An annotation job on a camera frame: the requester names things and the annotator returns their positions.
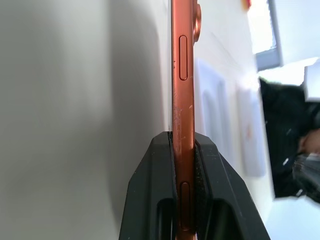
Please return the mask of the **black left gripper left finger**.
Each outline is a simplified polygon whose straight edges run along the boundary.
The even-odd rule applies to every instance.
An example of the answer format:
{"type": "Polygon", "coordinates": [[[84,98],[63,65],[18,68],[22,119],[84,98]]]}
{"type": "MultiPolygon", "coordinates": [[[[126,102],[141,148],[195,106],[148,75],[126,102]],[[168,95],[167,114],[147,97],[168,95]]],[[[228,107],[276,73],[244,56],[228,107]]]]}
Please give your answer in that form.
{"type": "Polygon", "coordinates": [[[177,191],[171,134],[155,136],[129,180],[118,240],[175,240],[177,191]]]}

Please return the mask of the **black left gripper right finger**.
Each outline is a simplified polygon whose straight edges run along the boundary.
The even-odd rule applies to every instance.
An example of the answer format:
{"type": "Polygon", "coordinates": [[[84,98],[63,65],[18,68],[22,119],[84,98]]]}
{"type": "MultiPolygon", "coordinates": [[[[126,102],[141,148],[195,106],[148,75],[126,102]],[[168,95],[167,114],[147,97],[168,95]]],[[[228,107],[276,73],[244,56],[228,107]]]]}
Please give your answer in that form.
{"type": "Polygon", "coordinates": [[[250,192],[209,138],[195,141],[197,240],[271,240],[250,192]]]}

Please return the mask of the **orange smartphone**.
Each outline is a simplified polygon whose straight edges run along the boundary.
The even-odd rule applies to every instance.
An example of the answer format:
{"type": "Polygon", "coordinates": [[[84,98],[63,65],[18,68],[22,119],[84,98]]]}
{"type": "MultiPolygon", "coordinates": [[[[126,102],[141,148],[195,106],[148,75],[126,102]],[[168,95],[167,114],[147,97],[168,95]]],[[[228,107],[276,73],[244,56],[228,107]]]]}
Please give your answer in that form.
{"type": "Polygon", "coordinates": [[[176,240],[196,240],[194,44],[198,0],[171,0],[172,144],[177,192],[176,240]]]}

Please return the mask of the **white phone box lid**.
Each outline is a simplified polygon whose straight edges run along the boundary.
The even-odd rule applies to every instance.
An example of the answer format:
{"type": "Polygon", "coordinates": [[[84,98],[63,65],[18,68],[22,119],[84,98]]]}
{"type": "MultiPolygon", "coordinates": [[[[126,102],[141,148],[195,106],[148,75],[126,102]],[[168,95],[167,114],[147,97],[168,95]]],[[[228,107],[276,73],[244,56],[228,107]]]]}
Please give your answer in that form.
{"type": "Polygon", "coordinates": [[[265,139],[258,92],[241,86],[237,90],[237,103],[244,171],[249,177],[264,177],[265,139]]]}

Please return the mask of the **white phone box base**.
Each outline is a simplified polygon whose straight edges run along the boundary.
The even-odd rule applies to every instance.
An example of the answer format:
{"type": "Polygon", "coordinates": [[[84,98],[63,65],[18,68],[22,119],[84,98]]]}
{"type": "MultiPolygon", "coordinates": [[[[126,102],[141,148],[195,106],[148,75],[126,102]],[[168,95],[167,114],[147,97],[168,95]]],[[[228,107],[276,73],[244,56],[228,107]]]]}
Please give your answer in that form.
{"type": "Polygon", "coordinates": [[[194,61],[195,131],[207,136],[234,165],[231,117],[224,77],[204,60],[194,61]]]}

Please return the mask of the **person in black clothing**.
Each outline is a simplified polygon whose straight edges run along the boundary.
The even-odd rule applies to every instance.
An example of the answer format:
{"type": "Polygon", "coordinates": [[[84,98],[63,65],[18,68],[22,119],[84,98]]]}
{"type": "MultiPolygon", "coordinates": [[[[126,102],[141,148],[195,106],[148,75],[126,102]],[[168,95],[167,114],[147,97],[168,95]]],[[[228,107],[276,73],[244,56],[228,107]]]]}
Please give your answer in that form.
{"type": "Polygon", "coordinates": [[[275,197],[320,204],[320,102],[301,85],[259,83],[275,197]]]}

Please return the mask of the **white rectangular object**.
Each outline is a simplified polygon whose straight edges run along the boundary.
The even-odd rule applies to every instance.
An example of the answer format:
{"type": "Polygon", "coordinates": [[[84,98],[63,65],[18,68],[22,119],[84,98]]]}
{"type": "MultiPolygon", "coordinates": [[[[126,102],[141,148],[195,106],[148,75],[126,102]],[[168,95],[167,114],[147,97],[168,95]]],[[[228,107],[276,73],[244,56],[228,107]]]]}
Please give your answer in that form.
{"type": "Polygon", "coordinates": [[[303,89],[306,102],[320,103],[320,58],[304,67],[303,89]]]}

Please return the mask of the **grey window frame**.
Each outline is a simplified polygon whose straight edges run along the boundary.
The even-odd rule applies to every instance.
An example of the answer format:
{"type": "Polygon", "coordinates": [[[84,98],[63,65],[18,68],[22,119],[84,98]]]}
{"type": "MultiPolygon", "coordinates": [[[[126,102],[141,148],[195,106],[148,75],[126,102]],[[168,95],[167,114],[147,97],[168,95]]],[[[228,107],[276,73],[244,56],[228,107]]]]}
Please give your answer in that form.
{"type": "Polygon", "coordinates": [[[259,71],[320,58],[320,0],[263,0],[268,3],[275,46],[256,54],[259,71]]]}

